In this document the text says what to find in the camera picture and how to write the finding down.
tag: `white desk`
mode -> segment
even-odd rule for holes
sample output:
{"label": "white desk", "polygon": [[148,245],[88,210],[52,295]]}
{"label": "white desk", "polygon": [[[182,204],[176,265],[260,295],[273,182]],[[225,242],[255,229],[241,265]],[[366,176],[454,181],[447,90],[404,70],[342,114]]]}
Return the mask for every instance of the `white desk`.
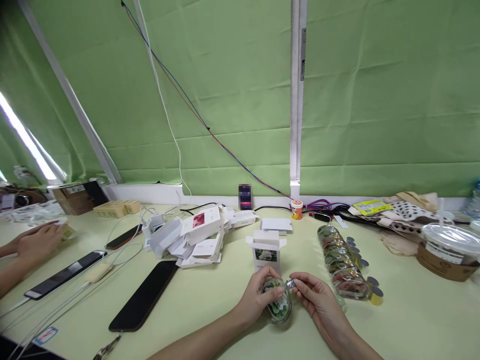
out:
{"label": "white desk", "polygon": [[[158,210],[166,206],[156,206]],[[261,217],[288,217],[280,209],[261,209]],[[102,250],[106,238],[118,221],[96,217],[93,212],[69,216],[71,225],[81,231],[77,240],[63,244],[58,254],[17,285],[0,301],[0,312],[16,304],[23,293],[92,250]],[[137,217],[125,219],[114,236],[132,228]],[[125,333],[109,359],[144,359],[171,342],[208,324],[229,311],[240,299],[254,270],[252,251],[245,237],[259,228],[260,222],[227,234],[220,264],[179,269],[154,307],[143,327]],[[293,234],[281,251],[282,277],[293,271],[306,271],[327,283],[330,277],[317,240],[317,228],[324,223],[306,216],[293,220]],[[473,359],[480,354],[480,287],[470,280],[445,280],[425,268],[413,257],[391,254],[371,227],[348,223],[337,226],[344,236],[355,238],[369,275],[380,282],[385,294],[379,307],[369,302],[347,300],[346,315],[355,330],[385,359]],[[10,241],[26,225],[0,223],[2,244]],[[132,242],[143,242],[140,235]],[[125,250],[122,258],[137,251]],[[11,260],[1,260],[4,267]],[[121,268],[80,304],[54,322],[58,334],[44,347],[69,359],[90,359],[116,334],[108,326],[130,296],[154,268],[158,260],[152,252],[142,252]],[[35,305],[36,311],[4,336],[20,342],[34,325],[67,299],[85,281],[84,275],[61,286]],[[0,320],[4,328],[27,307],[15,310]],[[307,312],[294,300],[291,321],[286,326],[272,325],[264,319],[237,342],[226,348],[222,359],[334,359]]]}

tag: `green window blind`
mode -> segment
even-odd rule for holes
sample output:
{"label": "green window blind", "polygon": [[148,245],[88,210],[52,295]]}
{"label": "green window blind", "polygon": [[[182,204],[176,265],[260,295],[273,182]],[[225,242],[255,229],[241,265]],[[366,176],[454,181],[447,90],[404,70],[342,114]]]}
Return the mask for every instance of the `green window blind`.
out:
{"label": "green window blind", "polygon": [[480,2],[309,1],[301,193],[468,196]]}
{"label": "green window blind", "polygon": [[[131,1],[126,1],[137,16]],[[119,1],[29,1],[126,183],[178,183],[179,158],[145,44]],[[252,172],[288,192],[290,1],[143,0],[152,49]],[[275,195],[223,150],[157,66],[182,174],[195,195]]]}
{"label": "green window blind", "polygon": [[98,159],[16,1],[2,8],[0,19],[0,91],[9,105],[67,174],[67,181],[102,175]]}

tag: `phone screen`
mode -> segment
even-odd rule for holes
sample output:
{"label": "phone screen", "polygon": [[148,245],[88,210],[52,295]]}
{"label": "phone screen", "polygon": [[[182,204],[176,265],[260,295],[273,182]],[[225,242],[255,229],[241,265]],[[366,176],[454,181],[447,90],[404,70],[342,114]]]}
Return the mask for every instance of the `phone screen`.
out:
{"label": "phone screen", "polygon": [[75,275],[81,273],[83,270],[88,268],[90,265],[96,263],[98,260],[103,258],[107,254],[106,251],[95,250],[85,255],[80,260],[74,262],[70,266],[67,266],[62,271],[57,272],[52,277],[49,277],[47,280],[41,282],[35,287],[32,287],[27,291],[24,296],[33,300],[40,300],[45,295],[49,294],[56,288],[58,288],[63,283],[67,282]]}
{"label": "phone screen", "polygon": [[252,185],[238,184],[238,207],[240,210],[252,210]]}
{"label": "phone screen", "polygon": [[130,230],[124,232],[122,235],[120,235],[119,237],[113,239],[112,241],[110,241],[106,246],[105,248],[106,249],[109,249],[109,250],[116,250],[118,249],[119,247],[121,247],[123,244],[125,244],[126,242],[128,242],[134,235],[135,236],[138,236],[139,234],[142,233],[142,225],[135,225],[134,227],[132,227]]}
{"label": "phone screen", "polygon": [[159,262],[120,312],[112,320],[111,332],[137,331],[147,320],[150,312],[178,269],[176,261]]}

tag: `small orange container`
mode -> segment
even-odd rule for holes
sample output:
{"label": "small orange container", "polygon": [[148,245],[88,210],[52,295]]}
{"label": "small orange container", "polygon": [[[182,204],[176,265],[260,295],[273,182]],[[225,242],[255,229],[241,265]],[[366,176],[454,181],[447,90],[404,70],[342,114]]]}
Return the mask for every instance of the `small orange container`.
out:
{"label": "small orange container", "polygon": [[304,203],[300,200],[292,200],[290,203],[291,217],[294,220],[302,219],[302,210],[304,209]]}

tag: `small beige boxes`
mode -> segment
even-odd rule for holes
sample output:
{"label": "small beige boxes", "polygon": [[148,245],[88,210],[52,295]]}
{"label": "small beige boxes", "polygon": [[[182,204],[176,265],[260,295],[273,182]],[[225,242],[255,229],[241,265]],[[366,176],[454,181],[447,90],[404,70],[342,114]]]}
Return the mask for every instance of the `small beige boxes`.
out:
{"label": "small beige boxes", "polygon": [[93,211],[104,218],[123,218],[128,214],[136,214],[140,211],[140,201],[119,200],[109,201],[100,206],[94,207]]}

